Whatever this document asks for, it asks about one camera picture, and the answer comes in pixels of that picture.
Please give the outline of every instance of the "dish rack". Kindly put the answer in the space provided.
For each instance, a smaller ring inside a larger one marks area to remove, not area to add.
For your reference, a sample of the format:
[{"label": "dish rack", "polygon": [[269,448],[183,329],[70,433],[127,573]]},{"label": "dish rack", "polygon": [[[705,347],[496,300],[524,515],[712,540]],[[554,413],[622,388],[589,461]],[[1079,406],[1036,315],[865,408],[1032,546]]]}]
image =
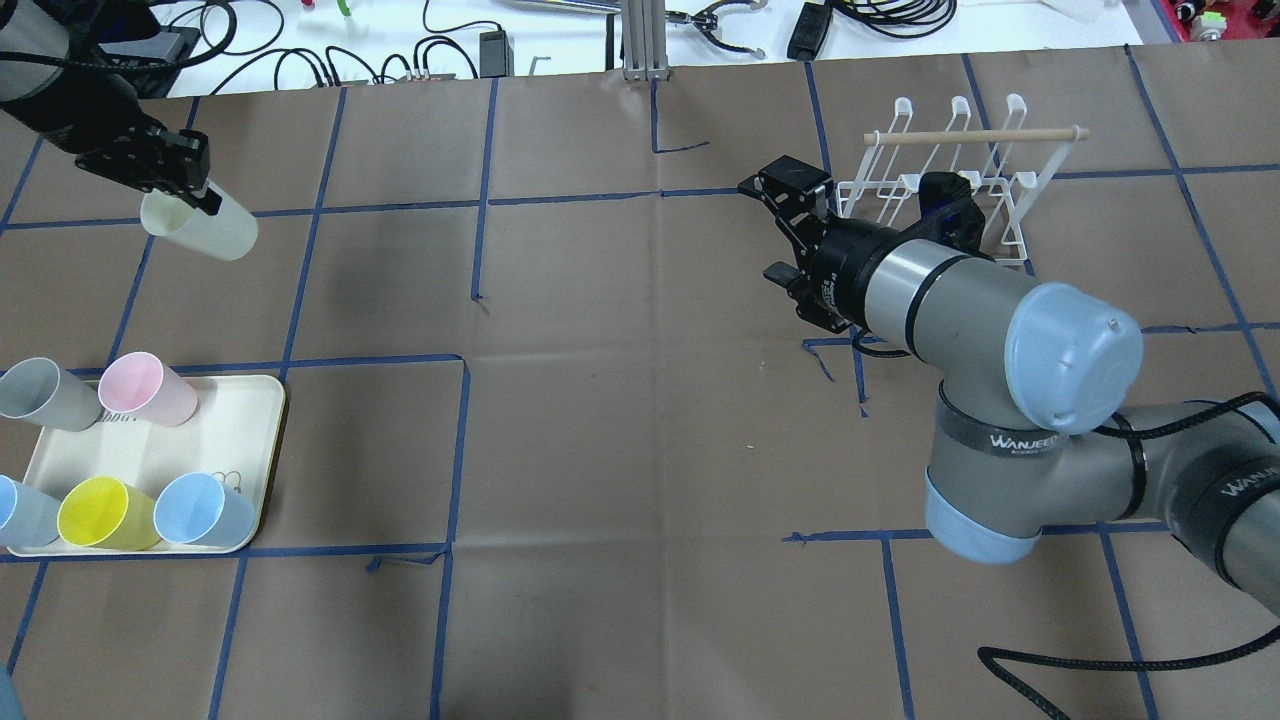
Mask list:
[{"label": "dish rack", "polygon": [[[979,193],[986,193],[989,199],[983,208],[987,213],[983,247],[991,247],[991,243],[998,241],[1001,251],[995,254],[997,263],[1024,265],[1029,256],[1021,222],[1062,167],[1071,147],[1088,140],[1089,131],[1080,126],[1025,128],[1025,100],[1010,94],[1005,105],[1007,114],[1000,129],[969,129],[973,123],[969,100],[956,96],[951,99],[951,119],[942,131],[915,132],[910,129],[915,115],[911,100],[895,100],[893,119],[888,129],[863,136],[867,150],[856,177],[836,184],[840,217],[851,218],[856,211],[872,213],[876,214],[876,223],[893,227],[902,205],[920,191],[920,178],[925,173],[952,172],[969,181],[975,199]],[[1014,149],[1028,142],[1053,142],[1056,147],[1038,172],[1006,172]],[[932,150],[923,165],[906,167],[906,160],[900,160],[899,155],[908,146],[932,146]],[[966,149],[982,146],[986,150],[980,155],[965,152]],[[974,156],[986,159],[980,169],[963,167],[966,159]],[[995,202],[993,208],[989,208],[991,202]]]}]

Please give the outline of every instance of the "power adapter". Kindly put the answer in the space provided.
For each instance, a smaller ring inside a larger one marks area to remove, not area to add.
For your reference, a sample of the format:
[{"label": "power adapter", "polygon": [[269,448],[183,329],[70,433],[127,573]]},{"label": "power adapter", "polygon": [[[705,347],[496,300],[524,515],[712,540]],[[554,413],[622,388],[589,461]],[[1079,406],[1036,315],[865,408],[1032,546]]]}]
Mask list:
[{"label": "power adapter", "polygon": [[796,28],[791,31],[791,42],[787,42],[787,58],[806,63],[815,59],[822,50],[822,42],[827,40],[829,27],[831,5],[815,3],[801,5]]},{"label": "power adapter", "polygon": [[507,31],[480,33],[480,77],[511,77],[516,65]]}]

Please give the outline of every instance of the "black cable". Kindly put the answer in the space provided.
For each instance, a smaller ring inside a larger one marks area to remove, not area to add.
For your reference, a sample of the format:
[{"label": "black cable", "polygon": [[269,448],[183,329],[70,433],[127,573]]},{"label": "black cable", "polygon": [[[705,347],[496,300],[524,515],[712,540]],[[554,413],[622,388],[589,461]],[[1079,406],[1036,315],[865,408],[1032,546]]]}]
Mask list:
[{"label": "black cable", "polygon": [[426,74],[431,74],[431,70],[426,64],[426,55],[428,53],[431,51],[431,47],[436,47],[439,45],[444,45],[457,50],[462,55],[462,59],[467,61],[467,67],[471,68],[471,79],[480,79],[480,73],[476,70],[476,64],[471,61],[471,55],[467,55],[467,51],[463,50],[461,45],[449,40],[448,37],[439,37],[436,40],[433,40],[431,42],[426,44],[425,49],[422,49],[422,69],[426,70]]},{"label": "black cable", "polygon": [[[957,0],[827,0],[827,5],[873,32],[896,40],[927,37],[946,27]],[[906,31],[886,29],[893,27]]]},{"label": "black cable", "polygon": [[275,72],[271,74],[271,87],[280,90],[280,68],[284,67],[284,60],[292,55],[302,58],[307,67],[311,68],[311,76],[316,78],[316,87],[324,87],[325,83],[320,79],[320,70],[316,69],[315,63],[312,63],[311,58],[307,58],[306,54],[297,47],[285,49],[284,53],[280,54],[280,59],[275,61]]},{"label": "black cable", "polygon": [[498,23],[497,20],[471,20],[470,23],[462,23],[457,27],[451,27],[447,29],[431,29],[431,27],[426,24],[426,8],[430,5],[431,0],[422,0],[422,29],[430,32],[431,35],[444,35],[448,32],[457,32],[460,29],[467,29],[468,27],[476,27],[476,26],[493,26],[494,29],[502,32],[502,24]]},{"label": "black cable", "polygon": [[1262,405],[1266,405],[1267,410],[1270,410],[1276,416],[1276,419],[1280,419],[1280,402],[1276,402],[1274,397],[1271,397],[1265,392],[1247,392],[1244,395],[1233,397],[1226,402],[1220,402],[1210,407],[1208,410],[1201,410],[1194,415],[1188,415],[1181,420],[1174,420],[1172,423],[1167,423],[1157,428],[1148,428],[1146,430],[1121,430],[1119,428],[1100,427],[1094,428],[1093,432],[1098,433],[1100,436],[1121,438],[1121,439],[1138,439],[1138,441],[1156,439],[1171,436],[1174,433],[1180,433],[1183,430],[1194,428],[1196,425],[1202,425],[1210,420],[1221,418],[1228,413],[1239,410],[1240,407],[1244,407],[1245,405],[1252,405],[1254,402],[1261,402]]},{"label": "black cable", "polygon": [[348,58],[353,58],[357,63],[360,63],[361,65],[364,65],[365,69],[369,70],[369,77],[372,78],[370,82],[378,83],[378,72],[374,70],[374,67],[370,65],[369,63],[366,63],[364,58],[361,58],[360,55],[356,55],[355,53],[352,53],[351,50],[347,50],[346,47],[338,47],[337,45],[329,45],[329,46],[326,46],[324,49],[324,56],[325,56],[326,60],[329,60],[329,69],[333,72],[333,77],[334,77],[335,81],[338,79],[338,65],[333,64],[333,55],[330,55],[330,53],[333,53],[334,50],[337,50],[338,53],[342,53],[343,55],[347,55]]},{"label": "black cable", "polygon": [[242,64],[241,67],[238,67],[234,70],[232,70],[232,74],[229,74],[225,78],[223,78],[223,82],[218,83],[218,86],[214,87],[214,90],[210,92],[210,95],[218,95],[218,91],[221,90],[221,88],[224,88],[224,87],[227,87],[227,83],[229,83],[232,79],[234,79],[236,76],[241,74],[244,70],[244,68],[252,65],[253,63],[261,60],[262,58],[270,58],[271,55],[275,55],[276,53],[297,54],[303,60],[307,60],[307,64],[311,65],[311,72],[315,73],[315,76],[316,76],[316,83],[317,85],[324,85],[324,82],[320,81],[320,72],[316,70],[315,64],[311,63],[311,60],[307,59],[307,56],[302,54],[302,49],[300,49],[300,47],[275,47],[275,49],[268,50],[265,53],[259,53],[253,58],[250,58],[248,60],[246,60],[244,64]]},{"label": "black cable", "polygon": [[35,55],[31,53],[10,53],[0,51],[0,60],[8,60],[10,63],[29,63],[33,65],[52,65],[55,68],[67,68],[72,70],[84,70],[90,73],[111,73],[124,77],[131,76],[147,76],[155,73],[168,73],[173,70],[180,70],[183,68],[189,68],[192,65],[198,65],[201,63],[207,63],[214,58],[223,54],[227,47],[230,46],[232,40],[236,38],[236,10],[232,10],[230,3],[228,0],[205,0],[207,5],[218,6],[227,13],[227,35],[218,41],[216,45],[210,47],[206,53],[200,55],[192,55],[186,60],[178,60],[177,63],[156,63],[152,65],[114,65],[114,64],[101,64],[101,63],[82,63],[79,60],[67,60],[64,58],[54,58],[51,55]]},{"label": "black cable", "polygon": [[[228,1],[230,1],[230,3],[243,3],[246,0],[228,0]],[[232,56],[236,56],[236,58],[247,58],[248,55],[252,55],[255,53],[261,53],[262,50],[266,50],[268,47],[270,47],[271,45],[274,45],[275,41],[279,40],[282,35],[284,35],[284,10],[282,10],[280,6],[276,5],[275,3],[273,3],[271,0],[253,0],[253,1],[255,3],[262,3],[265,5],[270,5],[271,9],[275,10],[275,17],[280,20],[280,24],[276,26],[276,28],[275,28],[275,35],[273,35],[270,40],[268,40],[266,42],[259,45],[257,47],[255,47],[252,50],[236,50],[236,51],[227,50],[227,51],[223,53],[223,55],[232,55]],[[183,13],[182,15],[178,15],[173,20],[170,20],[169,22],[169,27],[172,28],[174,22],[177,22],[179,18],[182,18],[182,17],[184,17],[187,14],[189,14],[189,10],[187,13]],[[205,32],[205,18],[207,17],[207,14],[209,14],[209,5],[201,6],[200,8],[200,22],[197,23],[197,27],[200,28],[200,38],[205,41],[205,45],[212,45],[212,42],[209,42],[209,33]]]},{"label": "black cable", "polygon": [[892,357],[910,357],[911,356],[911,354],[908,352],[908,351],[905,351],[905,350],[873,350],[870,347],[867,347],[865,345],[863,345],[863,341],[869,334],[870,334],[870,331],[867,329],[867,328],[863,328],[863,329],[858,331],[856,333],[854,333],[854,350],[855,351],[861,352],[863,355],[865,355],[868,357],[892,359]]},{"label": "black cable", "polygon": [[1181,660],[1144,660],[1138,662],[1116,660],[1070,660],[1065,657],[1052,657],[1048,655],[1018,652],[1000,647],[979,647],[978,660],[980,660],[987,670],[991,670],[995,676],[1000,678],[1001,682],[1018,691],[1027,700],[1032,701],[1032,703],[1044,715],[1048,715],[1055,720],[1070,720],[1070,717],[1068,717],[1061,708],[1050,702],[1047,697],[1027,684],[1021,678],[1006,670],[1002,665],[1000,665],[1000,662],[997,662],[997,660],[1011,660],[1014,662],[1025,662],[1044,667],[1061,667],[1066,670],[1097,670],[1103,673],[1164,673],[1169,670],[1210,667],[1230,662],[1233,660],[1239,660],[1275,643],[1277,639],[1280,639],[1280,625],[1272,628],[1265,635],[1231,650],[1201,655],[1198,657],[1185,657]]},{"label": "black cable", "polygon": [[410,67],[408,60],[404,58],[404,55],[401,55],[399,53],[392,53],[390,55],[387,56],[385,60],[383,60],[383,72],[379,73],[380,76],[383,76],[383,83],[387,82],[388,77],[390,77],[387,74],[387,65],[392,64],[392,60],[399,60],[401,63],[403,63],[406,74],[413,70],[413,68]]}]

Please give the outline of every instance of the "white table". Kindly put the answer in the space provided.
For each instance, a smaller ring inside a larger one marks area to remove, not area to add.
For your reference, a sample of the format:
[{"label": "white table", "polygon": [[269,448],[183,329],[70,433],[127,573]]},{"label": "white table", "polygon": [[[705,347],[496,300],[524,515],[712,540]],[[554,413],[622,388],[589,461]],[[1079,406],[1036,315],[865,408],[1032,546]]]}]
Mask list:
[{"label": "white table", "polygon": [[[698,12],[709,0],[668,0],[667,9]],[[961,0],[955,19],[938,33],[918,40],[900,41],[876,35],[844,15],[836,14],[819,59],[872,58],[896,55],[934,55],[948,53],[986,53],[1002,50],[1034,50],[1042,47],[1097,47],[1140,45],[1125,5],[1107,6],[1096,22],[1075,22],[1038,3],[1000,3],[993,0]],[[1130,4],[1144,0],[1129,0]],[[315,0],[306,8],[300,0],[278,0],[284,12],[284,33],[271,47],[310,47],[319,53],[326,45],[351,50],[380,69],[390,53],[408,55],[413,42],[425,37],[420,0],[349,0],[351,17],[344,18],[335,0]],[[787,61],[786,47],[800,13],[803,0],[769,0],[756,12],[733,9],[722,12],[721,37],[733,45],[760,47],[765,63]],[[161,23],[198,3],[179,3],[156,8]],[[232,50],[247,50],[266,41],[278,24],[275,13],[259,3],[234,5],[239,32]],[[225,27],[221,13],[211,12],[206,23],[210,38],[219,37]],[[182,24],[195,24],[197,15],[188,15]],[[534,56],[540,59],[536,74],[584,73],[604,69],[604,23],[602,15],[521,5],[508,0],[431,0],[428,22],[445,28],[475,19],[500,22],[512,38],[517,74],[527,74]],[[475,59],[479,33],[489,28],[472,28],[452,33]],[[197,53],[207,49],[198,45]],[[758,60],[726,53],[708,44],[692,27],[667,26],[667,54],[672,67],[744,64]],[[369,79],[369,72],[355,60],[335,54],[339,76],[344,81]],[[221,56],[188,68],[178,77],[170,96],[209,94],[223,78],[248,58]],[[223,92],[270,90],[276,56],[250,67]],[[388,74],[399,76],[401,65]],[[430,54],[433,73],[470,72],[451,49],[439,47]],[[285,61],[280,72],[282,88],[314,85],[311,70],[297,58]]]}]

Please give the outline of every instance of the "plastic cup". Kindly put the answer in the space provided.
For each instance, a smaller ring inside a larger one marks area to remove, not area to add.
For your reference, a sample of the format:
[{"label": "plastic cup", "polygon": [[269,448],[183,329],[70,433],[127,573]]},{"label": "plastic cup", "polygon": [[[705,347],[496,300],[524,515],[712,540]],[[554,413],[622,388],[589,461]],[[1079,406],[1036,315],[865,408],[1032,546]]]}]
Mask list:
[{"label": "plastic cup", "polygon": [[58,500],[0,475],[0,544],[40,547],[58,539]]},{"label": "plastic cup", "polygon": [[102,373],[97,398],[111,413],[175,427],[196,411],[196,389],[150,352],[131,352]]},{"label": "plastic cup", "polygon": [[31,357],[0,377],[0,415],[79,432],[102,414],[93,388],[49,357]]},{"label": "plastic cup", "polygon": [[76,486],[58,511],[58,532],[81,547],[146,550],[160,542],[151,514],[156,501],[115,478]]},{"label": "plastic cup", "polygon": [[142,227],[156,237],[210,258],[238,260],[257,242],[257,219],[212,181],[209,190],[223,197],[216,215],[206,215],[157,190],[143,195]]},{"label": "plastic cup", "polygon": [[183,544],[237,547],[253,532],[257,514],[243,495],[207,473],[187,473],[156,498],[160,537]]}]

